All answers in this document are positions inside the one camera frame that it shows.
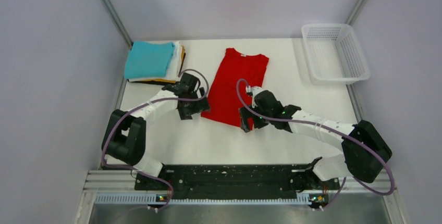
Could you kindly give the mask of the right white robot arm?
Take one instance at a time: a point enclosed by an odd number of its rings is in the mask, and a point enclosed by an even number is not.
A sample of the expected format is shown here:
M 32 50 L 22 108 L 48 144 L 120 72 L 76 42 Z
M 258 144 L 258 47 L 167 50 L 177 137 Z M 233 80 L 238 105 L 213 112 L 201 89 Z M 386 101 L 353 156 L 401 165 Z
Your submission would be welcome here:
M 244 132 L 272 125 L 278 130 L 309 136 L 341 151 L 332 157 L 319 157 L 306 173 L 306 183 L 319 189 L 327 180 L 352 176 L 372 183 L 392 151 L 372 123 L 360 120 L 356 124 L 340 123 L 306 112 L 295 105 L 284 106 L 274 94 L 259 86 L 247 85 L 243 92 L 252 103 L 239 109 L 240 127 Z

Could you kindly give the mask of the red t-shirt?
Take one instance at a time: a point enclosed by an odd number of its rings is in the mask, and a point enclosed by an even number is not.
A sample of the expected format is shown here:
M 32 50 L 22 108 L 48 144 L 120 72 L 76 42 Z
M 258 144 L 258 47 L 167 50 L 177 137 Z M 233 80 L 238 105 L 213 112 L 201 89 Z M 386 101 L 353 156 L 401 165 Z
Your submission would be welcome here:
M 204 111 L 201 116 L 240 127 L 239 109 L 243 105 L 237 96 L 237 82 L 245 79 L 251 86 L 262 86 L 268 62 L 269 58 L 265 55 L 248 56 L 234 48 L 227 48 L 207 96 L 210 110 Z

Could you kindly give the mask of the folded white t-shirt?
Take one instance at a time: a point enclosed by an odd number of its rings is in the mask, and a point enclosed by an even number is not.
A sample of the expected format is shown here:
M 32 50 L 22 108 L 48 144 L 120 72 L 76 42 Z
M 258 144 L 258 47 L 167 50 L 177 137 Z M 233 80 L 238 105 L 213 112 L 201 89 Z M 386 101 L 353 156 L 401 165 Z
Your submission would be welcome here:
M 182 69 L 182 63 L 185 58 L 185 48 L 180 41 L 172 42 L 175 45 L 175 52 L 169 64 L 167 75 L 164 78 L 137 78 L 127 79 L 129 82 L 145 82 L 145 83 L 174 83 L 178 79 L 178 75 Z

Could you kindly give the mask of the white plastic basket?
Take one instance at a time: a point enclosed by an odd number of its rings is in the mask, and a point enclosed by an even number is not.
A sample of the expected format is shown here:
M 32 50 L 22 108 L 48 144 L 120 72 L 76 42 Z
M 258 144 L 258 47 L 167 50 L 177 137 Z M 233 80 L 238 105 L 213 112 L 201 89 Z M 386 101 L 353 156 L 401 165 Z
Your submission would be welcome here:
M 309 77 L 315 85 L 350 85 L 371 77 L 352 26 L 309 23 L 301 27 Z

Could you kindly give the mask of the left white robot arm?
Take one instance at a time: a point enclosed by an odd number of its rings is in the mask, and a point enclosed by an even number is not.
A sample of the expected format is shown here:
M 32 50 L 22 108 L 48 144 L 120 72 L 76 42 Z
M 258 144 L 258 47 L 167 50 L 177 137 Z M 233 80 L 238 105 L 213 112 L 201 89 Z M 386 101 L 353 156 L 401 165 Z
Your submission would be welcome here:
M 173 186 L 167 181 L 165 165 L 146 150 L 146 131 L 165 114 L 177 111 L 181 120 L 210 109 L 206 88 L 207 79 L 196 77 L 192 69 L 180 73 L 180 80 L 168 84 L 151 99 L 128 110 L 116 109 L 111 113 L 102 143 L 102 165 L 107 168 L 136 171 L 147 178 L 154 189 L 165 185 L 169 192 Z

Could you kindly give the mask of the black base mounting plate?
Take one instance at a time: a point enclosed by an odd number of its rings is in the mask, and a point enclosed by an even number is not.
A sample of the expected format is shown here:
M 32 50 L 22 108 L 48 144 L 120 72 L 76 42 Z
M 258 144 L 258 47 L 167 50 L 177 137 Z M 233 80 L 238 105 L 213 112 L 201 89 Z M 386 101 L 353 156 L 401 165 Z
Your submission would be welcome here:
M 321 181 L 310 164 L 301 165 L 166 165 L 159 181 L 136 176 L 136 191 L 159 191 L 166 200 L 270 200 L 294 199 L 308 194 L 310 208 L 329 202 L 329 192 L 340 188 L 337 178 Z

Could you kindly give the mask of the folded teal t-shirt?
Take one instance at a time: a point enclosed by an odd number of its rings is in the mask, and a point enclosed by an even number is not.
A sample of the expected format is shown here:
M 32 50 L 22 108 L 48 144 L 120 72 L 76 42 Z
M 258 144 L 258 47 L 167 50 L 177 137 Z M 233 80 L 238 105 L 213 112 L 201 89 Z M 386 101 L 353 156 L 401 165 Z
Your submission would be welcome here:
M 135 41 L 125 63 L 124 78 L 164 78 L 175 52 L 172 42 L 154 44 Z

